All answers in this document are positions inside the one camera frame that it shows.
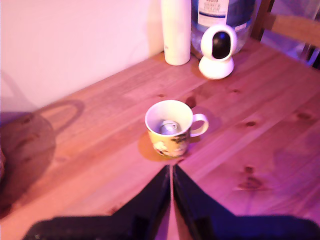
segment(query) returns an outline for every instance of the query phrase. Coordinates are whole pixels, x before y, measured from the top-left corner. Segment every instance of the mug print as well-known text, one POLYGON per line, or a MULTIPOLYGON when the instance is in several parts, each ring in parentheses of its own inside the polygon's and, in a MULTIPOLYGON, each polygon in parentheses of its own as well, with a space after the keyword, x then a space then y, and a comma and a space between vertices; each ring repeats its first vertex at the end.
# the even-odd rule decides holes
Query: mug print
POLYGON ((180 157, 186 152, 188 148, 189 137, 190 128, 187 132, 171 137, 168 143, 162 140, 157 141, 153 144, 153 148, 158 154, 162 156, 171 158, 180 157))
POLYGON ((164 100, 152 105, 145 113, 144 122, 154 150, 170 158, 186 153, 190 138, 202 135, 209 127, 205 115, 193 114, 188 105, 178 100, 164 100), (203 124, 191 130, 193 123, 198 121, 203 124))

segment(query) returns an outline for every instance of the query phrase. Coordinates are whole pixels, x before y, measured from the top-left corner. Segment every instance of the wood grain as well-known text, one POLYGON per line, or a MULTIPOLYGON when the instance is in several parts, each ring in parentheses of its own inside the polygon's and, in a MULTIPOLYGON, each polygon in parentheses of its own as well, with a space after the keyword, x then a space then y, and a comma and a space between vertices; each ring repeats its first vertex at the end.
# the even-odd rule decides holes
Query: wood grain
MULTIPOLYGON (((170 66, 160 53, 0 128, 3 239, 54 216, 111 215, 176 162, 235 214, 319 224, 320 73, 253 39, 234 62, 230 76, 210 81, 196 57, 170 66), (153 150, 144 125, 166 99, 210 124, 177 159, 153 150)), ((188 238, 174 203, 167 221, 157 239, 188 238)))

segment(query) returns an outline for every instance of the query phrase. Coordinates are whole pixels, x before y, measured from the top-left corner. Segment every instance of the water bottle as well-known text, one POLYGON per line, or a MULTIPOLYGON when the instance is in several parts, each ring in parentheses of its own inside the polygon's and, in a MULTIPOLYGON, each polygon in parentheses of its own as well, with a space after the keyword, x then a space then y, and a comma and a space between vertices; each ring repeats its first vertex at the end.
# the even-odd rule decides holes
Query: water bottle
POLYGON ((204 32, 216 23, 232 27, 237 35, 239 52, 250 35, 256 11, 256 0, 192 0, 191 43, 201 53, 204 32))

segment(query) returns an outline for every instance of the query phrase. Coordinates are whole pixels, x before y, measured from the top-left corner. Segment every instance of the bottle label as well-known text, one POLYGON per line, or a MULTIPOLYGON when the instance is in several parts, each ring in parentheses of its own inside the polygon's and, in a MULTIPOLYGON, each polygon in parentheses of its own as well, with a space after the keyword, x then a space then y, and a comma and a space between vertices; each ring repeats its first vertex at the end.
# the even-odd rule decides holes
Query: bottle label
POLYGON ((211 27, 226 24, 229 0, 199 0, 198 24, 211 27))

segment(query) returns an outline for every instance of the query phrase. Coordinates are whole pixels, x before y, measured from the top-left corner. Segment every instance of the wooden chair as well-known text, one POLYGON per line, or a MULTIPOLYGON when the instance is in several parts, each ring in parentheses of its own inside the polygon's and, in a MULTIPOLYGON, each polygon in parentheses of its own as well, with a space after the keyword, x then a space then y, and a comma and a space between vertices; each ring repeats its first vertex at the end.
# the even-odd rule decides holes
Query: wooden chair
MULTIPOLYGON (((253 24, 251 37, 261 41, 264 30, 310 44, 320 49, 320 22, 301 16, 271 13, 275 0, 262 0, 253 24)), ((313 67, 320 67, 320 54, 313 67)))

